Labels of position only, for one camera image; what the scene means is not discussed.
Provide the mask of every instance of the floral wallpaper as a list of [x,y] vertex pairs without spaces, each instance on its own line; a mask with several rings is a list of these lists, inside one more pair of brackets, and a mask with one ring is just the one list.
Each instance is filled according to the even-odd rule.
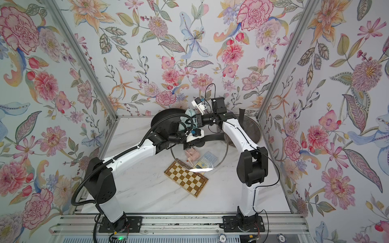
[[0,242],[47,241],[113,120],[40,1],[0,1],[0,64]]
[[304,8],[303,0],[57,4],[114,109],[126,116],[186,109],[215,90],[230,110],[255,115]]
[[317,243],[389,242],[385,0],[320,0],[260,124]]

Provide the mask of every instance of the black mounting plate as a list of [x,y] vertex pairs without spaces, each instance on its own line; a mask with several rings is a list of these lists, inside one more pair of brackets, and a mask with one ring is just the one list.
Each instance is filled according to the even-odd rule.
[[[129,233],[139,233],[140,227],[142,227],[142,217],[141,216],[127,216],[128,221],[130,222],[130,226],[128,227]],[[98,232],[99,233],[113,233],[113,229],[109,229],[109,220],[107,217],[104,217],[101,221],[102,225],[100,225]]]
[[265,226],[263,225],[263,220],[261,216],[258,216],[259,221],[257,222],[258,228],[254,225],[250,227],[250,229],[240,230],[238,227],[238,221],[236,216],[223,216],[223,224],[220,225],[220,228],[224,229],[224,232],[265,232]]

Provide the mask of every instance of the orange flower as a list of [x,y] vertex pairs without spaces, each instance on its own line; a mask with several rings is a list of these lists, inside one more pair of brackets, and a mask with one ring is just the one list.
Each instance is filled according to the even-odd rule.
[[111,15],[104,11],[108,8],[109,4],[106,4],[100,0],[68,0],[71,4],[70,10],[74,12],[74,23],[79,25],[80,23],[87,22],[90,26],[95,28],[96,33],[99,34],[98,29],[100,22],[113,23],[116,22]]
[[350,0],[322,0],[321,10],[316,12],[308,29],[314,29],[314,43],[320,36],[335,45],[335,26],[346,22],[343,11],[350,4]]

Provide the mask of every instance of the white marble table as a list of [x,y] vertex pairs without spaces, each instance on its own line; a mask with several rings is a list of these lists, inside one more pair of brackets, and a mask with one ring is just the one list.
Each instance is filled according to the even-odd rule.
[[[150,128],[152,118],[121,118],[115,135],[106,153],[112,156],[139,142]],[[259,146],[265,146],[263,140]],[[195,198],[169,179],[164,171],[173,162],[169,150],[149,157],[115,180],[116,196],[126,213],[232,213],[236,212],[241,198],[242,183],[238,179],[236,166],[240,154],[229,147],[223,163],[206,172],[209,180],[201,194]],[[262,185],[277,181],[277,172],[269,161],[269,173]],[[272,187],[258,188],[256,209],[268,213],[290,213],[280,183]],[[98,213],[93,204],[82,208],[82,213]]]

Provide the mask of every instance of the checkered pattern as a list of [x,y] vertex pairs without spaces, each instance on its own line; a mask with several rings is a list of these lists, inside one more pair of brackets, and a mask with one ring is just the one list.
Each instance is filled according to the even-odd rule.
[[208,181],[203,175],[186,170],[177,161],[165,170],[165,175],[195,197],[198,197]]

